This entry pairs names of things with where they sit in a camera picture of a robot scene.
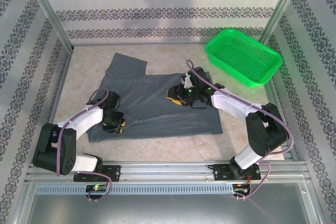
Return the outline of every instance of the purple cable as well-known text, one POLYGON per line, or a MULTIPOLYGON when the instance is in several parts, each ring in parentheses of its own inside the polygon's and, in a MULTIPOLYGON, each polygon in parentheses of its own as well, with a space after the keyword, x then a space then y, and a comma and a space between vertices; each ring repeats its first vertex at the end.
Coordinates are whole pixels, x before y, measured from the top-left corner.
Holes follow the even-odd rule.
MULTIPOLYGON (((81 112, 79 112, 78 114, 74 115, 72 118, 70 118, 70 120, 68 122, 66 122, 63 127, 61 128, 59 135, 58 135, 58 140, 57 140, 57 154, 56 154, 56 175, 59 177, 60 176, 60 162, 61 162, 61 140, 62 140, 62 136, 63 136, 63 132, 65 130, 65 128, 77 117, 79 117, 80 115, 83 115, 84 113, 92 110, 93 108, 99 106, 102 102, 104 102, 107 97, 109 96, 109 90, 106 88, 102 88, 102 89, 97 89, 94 93, 92 93, 92 95, 90 96, 89 102, 91 101, 92 97, 100 90, 105 90, 106 91, 106 95, 105 97, 100 100, 99 102, 97 102, 95 105, 91 106, 90 108, 88 108, 87 110, 83 110, 81 112)), ((95 201, 98 201, 100 199, 103 199, 106 195, 108 195, 111 192, 112 189, 112 180, 111 178, 109 178, 108 176, 106 176, 105 174, 101 174, 101 173, 95 173, 95 172, 78 172, 78 173, 83 173, 83 174, 93 174, 93 175, 98 175, 98 176, 102 176, 105 177, 109 180, 110 182, 110 188, 108 190, 108 192, 106 194, 104 194, 103 196, 101 196, 99 199, 96 199, 95 201)))
MULTIPOLYGON (((194 64, 193 64, 193 62, 192 62, 191 60, 188 59, 188 60, 186 61, 186 64, 187 64, 187 66, 190 68, 190 71, 191 71, 192 73, 194 73, 200 80, 202 80, 203 82, 205 82, 206 84, 208 84, 208 85, 209 85, 210 87, 212 87, 214 90, 217 90, 217 91, 219 91, 220 93, 222 93, 222 94, 224 94, 224 95, 226 95, 226 96, 228 96, 228 97, 232 97, 233 99, 237 100, 238 102, 241 102, 241 103, 244 104, 244 105, 247 105, 247 106, 249 106, 249 107, 251 107, 251 108, 253 108, 253 109, 257 110, 257 111, 260 111, 260 112, 263 113, 264 115, 267 115, 267 116, 271 117, 272 119, 274 119, 275 121, 277 121, 278 123, 280 123, 280 124, 282 125, 282 127, 285 128, 285 130, 288 132, 289 139, 290 139, 290 144, 289 144, 288 148, 285 149, 285 150, 283 150, 283 151, 280 151, 280 152, 271 152, 271 153, 269 153, 268 155, 283 154, 283 153, 286 153, 286 152, 290 151, 290 150, 293 148, 293 146, 294 146, 294 136, 293 136, 292 132, 290 131, 289 127, 288 127, 288 126, 287 126, 287 125, 286 125, 280 118, 277 118, 275 115, 272 115, 271 113, 267 112, 266 110, 263 110, 263 109, 261 109, 261 108, 258 108, 257 106, 253 105, 252 103, 249 103, 249 102, 247 102, 247 101, 244 101, 243 99, 241 99, 241 98, 239 98, 239 97, 237 97, 237 96, 235 96, 235 95, 233 95, 233 94, 231 94, 231 93, 227 93, 227 92, 225 92, 225 91, 219 89, 218 87, 216 87, 216 86, 213 85, 212 83, 208 82, 207 80, 205 80, 204 78, 202 78, 202 77, 201 77, 201 76, 194 70, 194 64)), ((241 198, 239 198, 239 199, 246 199, 246 198, 250 197, 251 195, 253 195, 253 194, 254 194, 254 193, 261 187, 261 185, 264 183, 264 181, 266 180, 267 176, 269 175, 269 173, 270 173, 270 171, 271 171, 271 164, 270 164, 269 162, 261 162, 261 161, 262 161, 264 158, 266 158, 267 156, 262 157, 260 160, 258 160, 258 161, 256 162, 256 164, 259 164, 259 163, 260 163, 260 164, 267 164, 267 165, 269 166, 269 170, 268 170, 266 176, 261 180, 261 182, 260 182, 260 184, 258 185, 258 187, 257 187, 252 193, 250 193, 250 194, 247 195, 247 196, 241 197, 241 198)))

